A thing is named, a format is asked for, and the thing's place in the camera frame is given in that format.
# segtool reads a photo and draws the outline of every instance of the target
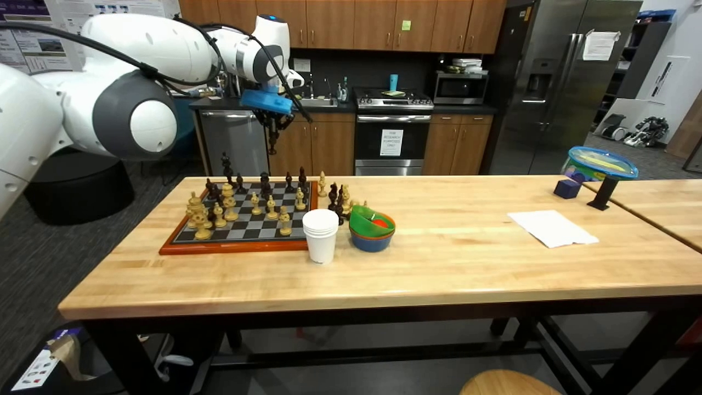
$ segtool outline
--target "countertop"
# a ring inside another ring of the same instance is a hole
[[[236,99],[201,99],[190,103],[193,109],[241,109]],[[350,112],[355,115],[355,103],[347,102],[337,108],[307,108],[313,112]],[[435,106],[435,115],[495,115],[498,109],[492,106]]]

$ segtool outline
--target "refrigerator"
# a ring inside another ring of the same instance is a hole
[[[559,174],[593,130],[640,0],[511,0],[492,59],[483,174]]]

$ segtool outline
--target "oven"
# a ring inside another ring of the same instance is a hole
[[[358,115],[358,175],[421,175],[430,115]]]
[[[355,174],[421,175],[432,99],[421,92],[358,92]]]

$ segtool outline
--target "paper cup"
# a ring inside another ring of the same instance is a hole
[[[328,263],[334,259],[337,216],[327,209],[307,211],[303,217],[309,259]]]

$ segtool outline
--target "chair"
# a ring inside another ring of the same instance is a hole
[[[483,372],[468,380],[460,395],[558,395],[552,387],[517,372]]]

